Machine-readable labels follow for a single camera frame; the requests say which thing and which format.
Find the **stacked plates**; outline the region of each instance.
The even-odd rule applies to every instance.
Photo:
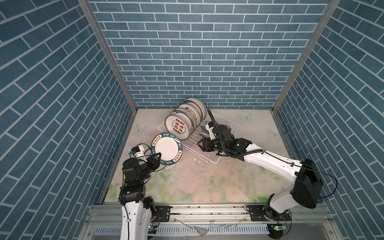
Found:
[[[188,98],[165,119],[168,132],[186,140],[207,116],[207,109],[197,98]]]

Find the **cable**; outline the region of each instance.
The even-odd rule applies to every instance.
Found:
[[[289,231],[291,230],[291,227],[292,227],[292,213],[291,213],[291,210],[288,209],[288,211],[289,211],[289,213],[290,213],[290,215],[291,215],[291,223],[290,223],[290,225],[289,225],[288,232],[287,232],[286,234],[283,234],[280,238],[282,238],[283,236],[287,235],[287,234],[289,233]]]
[[[146,184],[149,180],[151,179],[151,176],[149,175],[149,178],[148,178],[148,180],[144,183],[144,184]]]
[[[285,223],[285,226],[288,228],[288,225],[287,225],[287,222],[285,221],[285,218],[284,218],[284,216],[283,216],[283,215],[281,215],[281,214],[280,214],[280,216],[283,218],[283,220],[284,220],[284,223]]]
[[[150,147],[148,144],[146,144],[146,143],[139,143],[138,145],[141,145],[141,144],[144,144],[144,145],[147,146],[149,149],[151,149],[151,147]]]
[[[328,174],[328,173],[326,173],[326,172],[317,171],[317,170],[313,170],[313,169],[306,168],[306,167],[303,167],[303,166],[295,165],[295,164],[293,164],[293,163],[291,163],[291,162],[287,162],[287,161],[285,161],[285,160],[282,160],[282,159],[280,159],[280,158],[278,158],[278,157],[276,157],[276,156],[274,156],[274,155],[272,155],[272,154],[270,154],[270,153],[268,153],[268,152],[265,152],[265,153],[268,154],[268,155],[270,155],[270,156],[272,156],[272,157],[274,157],[274,158],[276,158],[276,159],[278,159],[278,160],[280,160],[280,161],[283,161],[283,162],[285,162],[285,163],[288,163],[289,165],[292,165],[292,166],[295,166],[295,167],[304,168],[304,169],[307,169],[307,170],[310,170],[310,171],[313,171],[313,172],[318,172],[318,173],[325,174],[325,175],[328,175],[328,176],[332,177],[332,178],[336,181],[335,189],[331,192],[331,194],[329,194],[329,195],[327,195],[327,196],[324,196],[324,197],[319,197],[319,198],[330,197],[330,196],[332,196],[332,195],[336,192],[336,189],[337,189],[337,187],[338,187],[338,185],[339,185],[339,181],[338,181],[334,176],[332,176],[332,175],[330,175],[330,174]]]
[[[293,164],[293,163],[287,162],[287,161],[282,160],[282,159],[280,159],[280,158],[278,158],[278,157],[276,157],[276,156],[274,156],[274,155],[272,155],[272,154],[269,154],[269,153],[266,152],[264,149],[257,149],[257,150],[253,150],[253,151],[246,152],[246,153],[243,153],[243,154],[237,154],[237,155],[232,155],[232,154],[230,154],[230,153],[229,153],[229,150],[226,149],[226,146],[225,146],[225,144],[223,143],[222,134],[221,134],[220,129],[219,129],[217,123],[216,123],[215,118],[213,117],[213,115],[212,115],[212,113],[211,113],[211,110],[210,110],[210,109],[207,109],[207,111],[208,111],[208,114],[209,114],[209,116],[210,116],[210,118],[211,118],[211,120],[212,120],[212,122],[213,122],[215,128],[216,128],[217,131],[218,131],[218,135],[219,135],[219,138],[220,138],[220,144],[221,144],[221,147],[223,148],[223,151],[225,152],[225,154],[227,154],[228,156],[233,157],[233,158],[237,158],[237,157],[242,157],[242,156],[249,155],[249,154],[265,152],[266,154],[268,154],[268,155],[270,155],[270,156],[272,156],[272,157],[274,157],[274,158],[276,158],[276,159],[278,159],[278,160],[280,160],[280,161],[283,161],[283,162],[285,162],[285,163],[288,163],[289,165],[296,166],[296,167],[300,167],[300,168],[304,168],[304,169],[311,170],[311,171],[313,171],[313,172],[318,172],[318,173],[321,173],[321,174],[326,174],[326,175],[332,177],[332,178],[336,181],[335,189],[331,192],[331,194],[329,194],[329,195],[327,195],[327,196],[324,196],[324,197],[319,197],[319,198],[322,199],[322,198],[326,198],[326,197],[332,196],[332,195],[336,192],[336,189],[337,189],[337,187],[338,187],[338,180],[337,180],[334,176],[332,176],[332,175],[330,175],[330,174],[328,174],[328,173],[326,173],[326,172],[316,171],[316,170],[313,170],[313,169],[305,168],[305,167],[303,167],[303,166],[298,166],[298,165],[295,165],[295,164]]]
[[[157,228],[158,226],[160,226],[160,212],[157,212],[158,214],[159,214],[159,223],[157,224],[157,226],[155,226],[154,228]],[[155,219],[156,219],[156,216],[153,218],[153,220],[152,220],[152,227],[153,227],[153,222],[155,221]]]
[[[232,157],[232,158],[237,158],[237,157],[242,157],[242,156],[245,156],[245,155],[249,155],[249,154],[254,154],[254,153],[260,153],[260,152],[264,152],[264,149],[257,149],[257,150],[253,150],[253,151],[250,151],[250,152],[246,152],[246,153],[242,153],[242,154],[236,154],[236,155],[233,155],[233,154],[230,154],[229,153],[229,150],[226,149],[226,146],[223,142],[223,138],[222,138],[222,134],[220,132],[220,129],[216,123],[216,120],[215,118],[213,117],[212,113],[211,113],[211,110],[210,109],[207,109],[208,113],[209,113],[209,117],[211,118],[215,128],[217,129],[218,131],[218,136],[220,138],[220,144],[221,144],[221,147],[223,148],[223,151],[225,152],[225,154],[227,154],[228,156]]]
[[[163,170],[167,165],[163,165],[164,167],[162,169],[159,169],[159,170],[156,170],[156,171],[153,171],[153,172],[158,172],[160,170]]]
[[[124,205],[124,208],[125,208],[125,212],[127,213],[127,221],[128,221],[128,239],[127,240],[129,240],[129,216],[128,216],[128,211],[125,205]]]

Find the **table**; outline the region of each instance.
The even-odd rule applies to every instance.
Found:
[[[139,109],[122,156],[108,189],[105,202],[117,202],[123,181],[122,163],[132,147],[157,136],[157,129],[171,109]],[[260,147],[288,157],[269,110],[213,109],[213,113],[240,125],[236,138],[245,138]],[[183,151],[181,159],[159,172],[153,172],[146,184],[146,197],[155,202],[266,202],[272,193],[290,183],[263,167],[230,157],[217,164]]]

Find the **black cable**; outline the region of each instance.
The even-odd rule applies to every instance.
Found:
[[[128,222],[128,239],[127,240],[129,240],[129,216],[128,216],[128,211],[127,211],[127,208],[125,207],[125,205],[124,205],[124,208],[125,208],[125,212],[127,213],[127,222]]]
[[[291,213],[291,210],[288,209],[288,211],[289,211],[289,213],[290,213],[290,215],[291,215],[291,223],[290,223],[290,225],[289,225],[288,232],[285,233],[285,234],[283,234],[280,238],[282,238],[283,236],[287,235],[287,234],[289,233],[289,231],[291,230],[291,227],[292,227],[292,213]]]
[[[260,152],[264,152],[264,149],[257,149],[257,150],[253,150],[253,151],[250,151],[250,152],[246,152],[246,153],[242,153],[242,154],[236,154],[236,155],[233,155],[233,154],[230,154],[229,153],[229,150],[226,149],[226,146],[223,142],[223,138],[222,138],[222,134],[220,132],[220,129],[216,123],[216,120],[215,118],[213,117],[212,113],[211,113],[211,110],[210,109],[207,109],[208,111],[208,114],[209,114],[209,117],[211,118],[215,128],[217,129],[218,131],[218,136],[220,138],[220,143],[221,143],[221,147],[223,148],[223,151],[225,152],[225,154],[227,154],[228,156],[232,157],[232,158],[237,158],[237,157],[242,157],[242,156],[245,156],[245,155],[249,155],[249,154],[254,154],[254,153],[260,153]]]
[[[274,156],[274,155],[272,155],[272,154],[270,154],[270,153],[268,153],[268,152],[265,152],[265,153],[268,154],[268,155],[270,155],[270,156],[272,156],[272,157],[274,157],[274,158],[276,158],[276,159],[278,159],[278,160],[280,160],[280,161],[283,161],[283,162],[285,162],[285,163],[288,163],[289,165],[292,165],[292,166],[295,166],[295,167],[304,168],[304,169],[307,169],[307,170],[310,170],[310,171],[313,171],[313,172],[318,172],[318,173],[325,174],[325,175],[328,175],[328,176],[332,177],[332,178],[336,181],[335,189],[331,192],[331,194],[329,194],[329,195],[327,195],[327,196],[324,196],[324,197],[319,197],[319,198],[330,197],[330,196],[332,196],[332,195],[336,192],[336,189],[337,189],[337,187],[338,187],[338,185],[339,185],[339,181],[338,181],[334,176],[332,176],[332,175],[330,175],[330,174],[328,174],[328,173],[326,173],[326,172],[317,171],[317,170],[313,170],[313,169],[306,168],[306,167],[303,167],[303,166],[295,165],[295,164],[293,164],[293,163],[291,163],[291,162],[287,162],[287,161],[285,161],[285,160],[282,160],[281,158],[278,158],[278,157],[276,157],[276,156]]]
[[[228,127],[228,128],[229,128],[229,132],[231,132],[231,131],[232,131],[232,128],[231,128],[230,126],[228,126],[228,125],[224,125],[224,126],[226,126],[226,127]]]
[[[149,180],[151,179],[151,176],[149,175],[149,178],[148,178],[148,180],[144,183],[144,184],[146,184]]]
[[[138,145],[141,145],[141,144],[144,144],[144,145],[147,146],[149,149],[151,149],[151,147],[148,146],[148,144],[146,144],[146,143],[139,143]]]
[[[212,115],[212,113],[211,113],[211,110],[210,110],[210,109],[207,109],[207,111],[208,111],[208,114],[209,114],[209,116],[210,116],[210,118],[211,118],[211,120],[212,120],[212,122],[213,122],[215,128],[216,128],[217,131],[218,131],[218,135],[219,135],[219,138],[220,138],[220,144],[221,144],[221,147],[223,148],[223,151],[224,151],[225,154],[227,154],[227,155],[230,156],[230,157],[237,158],[237,157],[242,157],[242,156],[249,155],[249,154],[254,154],[254,153],[261,153],[261,152],[265,152],[265,153],[267,153],[264,149],[257,149],[257,150],[253,150],[253,151],[246,152],[246,153],[243,153],[243,154],[237,154],[237,155],[232,155],[232,154],[230,154],[230,153],[229,153],[229,150],[226,149],[226,147],[225,147],[225,144],[224,144],[224,142],[223,142],[223,138],[222,138],[222,134],[221,134],[220,129],[219,129],[217,123],[216,123],[215,118],[213,117],[213,115]],[[276,157],[276,156],[274,156],[274,155],[272,155],[272,154],[269,154],[269,153],[267,153],[267,154],[270,155],[270,156],[272,156],[272,157],[274,157],[274,158],[276,158],[276,159],[278,159],[278,160],[280,160],[280,161],[283,161],[283,162],[285,162],[285,163],[288,163],[289,165],[296,166],[296,167],[300,167],[300,168],[304,168],[304,169],[311,170],[311,171],[313,171],[313,172],[318,172],[318,173],[321,173],[321,174],[326,174],[326,175],[332,177],[332,178],[336,181],[335,189],[331,192],[331,194],[329,194],[329,195],[327,195],[327,196],[324,196],[324,197],[319,197],[319,198],[322,199],[322,198],[326,198],[326,197],[332,196],[332,195],[336,192],[336,189],[337,189],[337,187],[338,187],[338,180],[337,180],[334,176],[332,176],[332,175],[330,175],[330,174],[328,174],[328,173],[326,173],[326,172],[316,171],[316,170],[313,170],[313,169],[309,169],[309,168],[305,168],[305,167],[302,167],[302,166],[298,166],[298,165],[292,164],[292,163],[290,163],[290,162],[287,162],[287,161],[285,161],[285,160],[282,160],[282,159],[280,159],[280,158],[278,158],[278,157]]]
[[[156,171],[153,171],[153,172],[158,172],[158,171],[161,171],[163,170],[167,165],[163,165],[164,167],[162,169],[159,169],[159,170],[156,170]]]
[[[124,164],[122,167],[124,167],[125,165],[127,165],[128,163],[130,163],[130,162],[132,162],[133,160],[131,160],[131,161],[129,161],[129,162],[127,162],[126,164]],[[142,160],[142,159],[138,159],[138,162],[146,162],[146,161],[144,161],[144,160]]]

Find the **white plate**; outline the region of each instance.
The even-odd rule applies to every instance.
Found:
[[[200,124],[200,115],[199,115],[199,110],[197,110],[194,106],[192,106],[191,104],[188,104],[188,103],[184,103],[184,104],[181,104],[179,106],[179,108],[184,108],[186,109],[188,112],[190,112],[193,117],[195,118],[196,122],[198,122]]]
[[[179,116],[167,116],[164,125],[168,132],[176,135],[180,140],[186,140],[189,137],[190,131],[187,123]]]
[[[200,107],[192,101],[188,101],[187,104],[191,105],[192,107],[194,107],[197,110],[197,113],[200,116],[200,119],[198,119],[198,122],[199,122],[198,125],[200,125],[200,123],[203,121],[203,113],[201,112]]]
[[[203,115],[203,120],[205,119],[205,117],[207,116],[207,109],[205,108],[205,105],[203,104],[202,101],[200,101],[199,99],[197,98],[188,98],[187,100],[185,100],[184,102],[186,101],[192,101],[194,103],[196,103],[199,107],[200,107],[200,110],[201,110],[201,113]]]
[[[163,165],[175,164],[180,159],[182,150],[181,141],[169,132],[160,133],[151,144],[152,155],[161,152],[160,163]]]
[[[188,112],[186,109],[184,109],[184,108],[176,108],[170,114],[171,115],[178,115],[178,116],[180,116],[182,119],[184,119],[187,122],[188,126],[191,125],[191,127],[189,128],[190,132],[193,132],[196,129],[196,126],[197,126],[196,125],[196,120],[192,116],[192,114],[190,112]]]
[[[193,130],[195,130],[195,126],[193,125],[192,120],[183,112],[173,110],[173,112],[171,112],[170,114],[179,116],[181,119],[183,119],[184,122],[187,124],[190,133],[193,132]]]

